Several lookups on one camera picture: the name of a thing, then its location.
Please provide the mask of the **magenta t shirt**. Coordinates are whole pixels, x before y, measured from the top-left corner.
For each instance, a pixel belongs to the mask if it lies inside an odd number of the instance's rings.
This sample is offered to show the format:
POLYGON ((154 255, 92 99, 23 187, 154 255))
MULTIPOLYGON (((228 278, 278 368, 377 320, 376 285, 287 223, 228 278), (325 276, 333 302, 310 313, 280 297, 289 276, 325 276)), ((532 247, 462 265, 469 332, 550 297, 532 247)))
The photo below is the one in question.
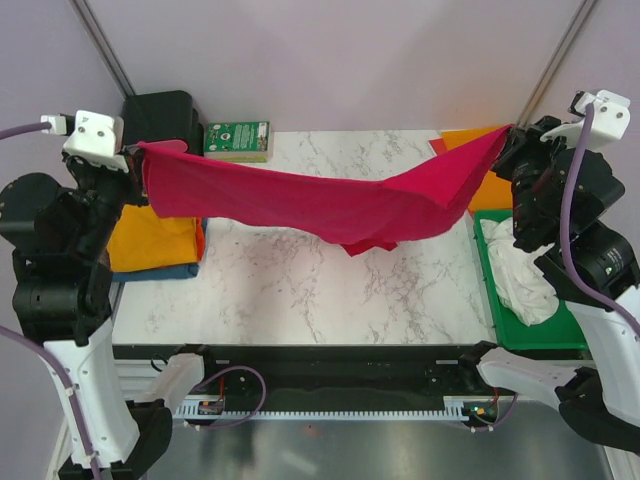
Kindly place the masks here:
POLYGON ((370 181, 243 166, 144 142, 138 146, 144 152, 144 187, 158 216, 293 228, 340 245, 351 256, 447 232, 476 191, 464 194, 470 174, 452 152, 370 181))

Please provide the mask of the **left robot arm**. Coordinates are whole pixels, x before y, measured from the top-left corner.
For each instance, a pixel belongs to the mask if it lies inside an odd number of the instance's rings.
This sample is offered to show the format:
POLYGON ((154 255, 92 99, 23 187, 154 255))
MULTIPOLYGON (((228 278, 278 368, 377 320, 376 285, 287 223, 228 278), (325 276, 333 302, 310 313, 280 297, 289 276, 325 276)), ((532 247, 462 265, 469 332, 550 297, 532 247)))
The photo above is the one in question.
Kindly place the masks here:
POLYGON ((143 206, 143 152, 111 170, 65 154, 67 188, 30 173, 1 192, 1 235, 13 246, 14 339, 46 364, 72 439, 64 479, 141 479, 167 450, 171 413, 161 399, 126 400, 115 368, 107 243, 126 205, 143 206))

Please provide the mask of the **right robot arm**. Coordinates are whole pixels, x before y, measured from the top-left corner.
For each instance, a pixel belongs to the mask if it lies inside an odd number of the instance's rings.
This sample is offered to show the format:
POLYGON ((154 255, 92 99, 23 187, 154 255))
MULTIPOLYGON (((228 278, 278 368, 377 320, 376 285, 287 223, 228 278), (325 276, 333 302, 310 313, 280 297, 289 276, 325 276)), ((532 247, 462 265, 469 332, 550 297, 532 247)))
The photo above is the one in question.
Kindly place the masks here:
POLYGON ((551 367, 494 348, 458 368, 467 392, 506 388, 559 412, 582 438, 639 451, 639 263, 630 243, 601 222, 625 193, 604 156, 544 116, 513 128, 492 169, 511 184, 514 246, 535 261, 575 318, 592 367, 551 367))

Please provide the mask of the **yellow folded t shirt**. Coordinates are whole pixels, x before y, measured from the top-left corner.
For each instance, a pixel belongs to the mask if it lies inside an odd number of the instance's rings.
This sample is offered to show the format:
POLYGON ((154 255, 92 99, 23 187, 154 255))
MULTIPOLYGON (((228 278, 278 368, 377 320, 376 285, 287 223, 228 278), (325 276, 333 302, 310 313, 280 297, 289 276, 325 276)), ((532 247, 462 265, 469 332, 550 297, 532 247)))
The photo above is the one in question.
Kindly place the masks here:
POLYGON ((196 263, 196 217, 161 218, 151 206, 126 205, 107 252, 115 273, 196 263))

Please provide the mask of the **red plastic folder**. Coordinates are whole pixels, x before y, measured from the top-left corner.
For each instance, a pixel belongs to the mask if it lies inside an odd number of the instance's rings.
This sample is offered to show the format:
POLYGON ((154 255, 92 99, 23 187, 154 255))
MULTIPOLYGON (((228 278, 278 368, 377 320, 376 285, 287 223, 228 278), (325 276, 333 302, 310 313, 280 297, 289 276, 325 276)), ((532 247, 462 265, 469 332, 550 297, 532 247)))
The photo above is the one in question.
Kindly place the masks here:
POLYGON ((430 140, 429 145, 436 156, 442 155, 448 151, 448 148, 442 138, 430 140))

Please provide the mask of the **black pink drawer organizer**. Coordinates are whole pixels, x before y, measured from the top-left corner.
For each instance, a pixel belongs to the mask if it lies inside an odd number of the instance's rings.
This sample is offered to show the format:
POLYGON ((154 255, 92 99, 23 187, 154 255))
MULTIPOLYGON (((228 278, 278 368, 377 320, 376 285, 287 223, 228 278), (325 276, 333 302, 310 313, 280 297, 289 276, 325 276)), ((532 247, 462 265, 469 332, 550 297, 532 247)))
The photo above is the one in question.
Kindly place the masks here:
POLYGON ((183 152, 203 154, 204 127, 193 97, 183 90, 130 96, 121 117, 124 145, 181 141, 183 152))

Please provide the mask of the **orange folded t shirt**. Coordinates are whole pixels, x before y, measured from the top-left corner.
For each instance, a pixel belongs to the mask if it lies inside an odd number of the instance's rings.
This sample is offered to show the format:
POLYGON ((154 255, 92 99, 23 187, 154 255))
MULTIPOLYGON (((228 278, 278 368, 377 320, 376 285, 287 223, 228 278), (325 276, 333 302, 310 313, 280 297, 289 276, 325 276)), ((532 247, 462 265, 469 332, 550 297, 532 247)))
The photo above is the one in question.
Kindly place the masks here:
POLYGON ((206 249, 206 220, 203 218, 195 219, 196 230, 195 230, 195 242, 196 242, 196 255, 197 261, 200 262, 204 256, 206 249))

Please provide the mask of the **blue folded t shirt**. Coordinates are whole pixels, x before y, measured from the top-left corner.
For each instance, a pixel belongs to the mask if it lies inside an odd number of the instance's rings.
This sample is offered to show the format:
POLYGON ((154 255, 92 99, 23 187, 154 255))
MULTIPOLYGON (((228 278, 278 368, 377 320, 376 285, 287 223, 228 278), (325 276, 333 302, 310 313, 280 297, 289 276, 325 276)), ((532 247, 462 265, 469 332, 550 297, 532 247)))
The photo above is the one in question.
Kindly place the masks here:
POLYGON ((127 283, 144 281, 186 280, 196 277, 199 273, 199 270, 200 265, 198 263, 188 263, 135 272, 114 273, 112 276, 112 281, 117 283, 127 283))

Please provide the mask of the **white crumpled t shirt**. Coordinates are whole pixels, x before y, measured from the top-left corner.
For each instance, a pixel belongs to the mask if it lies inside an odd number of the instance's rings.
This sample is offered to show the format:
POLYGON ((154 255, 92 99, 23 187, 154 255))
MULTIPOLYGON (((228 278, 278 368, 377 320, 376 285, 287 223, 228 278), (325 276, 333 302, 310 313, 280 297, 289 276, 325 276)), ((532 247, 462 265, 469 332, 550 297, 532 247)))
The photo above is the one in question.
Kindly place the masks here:
POLYGON ((535 261, 554 244, 541 246, 531 253, 516 248, 512 218, 501 222, 481 219, 480 226, 501 304, 527 327, 550 319, 559 308, 559 299, 535 261))

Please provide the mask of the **green white box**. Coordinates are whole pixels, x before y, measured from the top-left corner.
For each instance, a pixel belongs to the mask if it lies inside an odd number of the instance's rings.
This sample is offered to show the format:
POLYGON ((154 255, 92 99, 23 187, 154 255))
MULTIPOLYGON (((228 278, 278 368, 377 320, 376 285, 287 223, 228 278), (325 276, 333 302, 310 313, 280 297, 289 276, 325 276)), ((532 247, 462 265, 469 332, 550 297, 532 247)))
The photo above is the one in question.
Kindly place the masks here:
POLYGON ((268 121, 210 123, 205 131, 205 157, 238 163, 266 162, 272 153, 268 121))

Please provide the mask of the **green plastic tray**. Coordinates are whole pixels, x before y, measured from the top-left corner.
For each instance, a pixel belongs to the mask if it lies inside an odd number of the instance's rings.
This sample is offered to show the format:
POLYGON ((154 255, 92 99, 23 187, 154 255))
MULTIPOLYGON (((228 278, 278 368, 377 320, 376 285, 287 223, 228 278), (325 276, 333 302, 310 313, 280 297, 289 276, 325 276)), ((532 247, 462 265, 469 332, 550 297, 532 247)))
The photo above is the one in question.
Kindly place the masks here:
POLYGON ((497 342, 509 350, 586 351, 584 335, 565 302, 560 300, 553 316, 539 325, 526 326, 505 307, 497 294, 488 247, 481 229, 482 220, 502 222, 512 217, 510 210, 479 210, 474 214, 474 239, 484 280, 497 342))

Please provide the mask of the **left aluminium corner post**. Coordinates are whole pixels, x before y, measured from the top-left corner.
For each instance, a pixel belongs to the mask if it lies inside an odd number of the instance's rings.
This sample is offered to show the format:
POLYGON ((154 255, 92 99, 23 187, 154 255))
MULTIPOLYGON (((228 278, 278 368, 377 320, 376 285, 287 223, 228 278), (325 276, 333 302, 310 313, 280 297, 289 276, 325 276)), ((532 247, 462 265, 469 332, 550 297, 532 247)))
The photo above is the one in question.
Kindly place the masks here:
POLYGON ((135 89, 109 39, 104 33, 97 16, 93 12, 90 3, 87 0, 69 0, 69 4, 123 97, 128 98, 135 95, 135 89))

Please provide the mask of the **aluminium corner post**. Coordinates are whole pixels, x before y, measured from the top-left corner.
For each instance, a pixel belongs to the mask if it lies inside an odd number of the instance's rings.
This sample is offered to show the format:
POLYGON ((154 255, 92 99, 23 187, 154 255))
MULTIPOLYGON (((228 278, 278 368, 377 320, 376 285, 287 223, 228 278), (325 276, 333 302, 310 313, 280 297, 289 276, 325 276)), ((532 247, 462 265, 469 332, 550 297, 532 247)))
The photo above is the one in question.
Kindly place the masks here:
POLYGON ((69 4, 123 97, 128 98, 135 95, 135 89, 109 39, 104 33, 97 16, 93 12, 90 3, 87 0, 69 0, 69 4))
POLYGON ((599 4, 599 0, 582 0, 579 3, 578 8, 568 23, 516 120, 516 125, 518 127, 526 126, 530 122, 531 117, 534 115, 548 90, 553 85, 555 77, 561 69, 566 57, 572 51, 576 41, 586 28, 587 23, 599 4))

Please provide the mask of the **right aluminium corner post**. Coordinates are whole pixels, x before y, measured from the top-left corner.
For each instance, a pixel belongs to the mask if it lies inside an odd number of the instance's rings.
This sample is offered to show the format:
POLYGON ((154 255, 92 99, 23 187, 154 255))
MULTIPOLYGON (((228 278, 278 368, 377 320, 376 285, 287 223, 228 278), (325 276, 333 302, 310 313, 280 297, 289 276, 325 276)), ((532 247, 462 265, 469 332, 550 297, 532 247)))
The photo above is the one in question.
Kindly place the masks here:
POLYGON ((582 0, 579 3, 578 8, 568 23, 516 120, 516 125, 518 127, 526 126, 530 122, 531 117, 534 115, 548 90, 553 85, 555 77, 561 69, 566 57, 572 51, 576 41, 586 28, 587 23, 599 4, 599 0, 582 0))

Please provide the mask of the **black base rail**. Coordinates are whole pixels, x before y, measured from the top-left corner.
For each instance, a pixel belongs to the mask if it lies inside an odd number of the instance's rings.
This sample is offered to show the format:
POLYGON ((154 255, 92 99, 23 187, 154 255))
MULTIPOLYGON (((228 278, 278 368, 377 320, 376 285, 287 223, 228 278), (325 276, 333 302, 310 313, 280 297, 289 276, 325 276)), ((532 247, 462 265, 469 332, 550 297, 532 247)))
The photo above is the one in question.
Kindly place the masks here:
POLYGON ((228 413, 365 413, 439 410, 447 397, 495 391, 461 358, 465 346, 204 345, 205 374, 233 367, 203 388, 228 413))

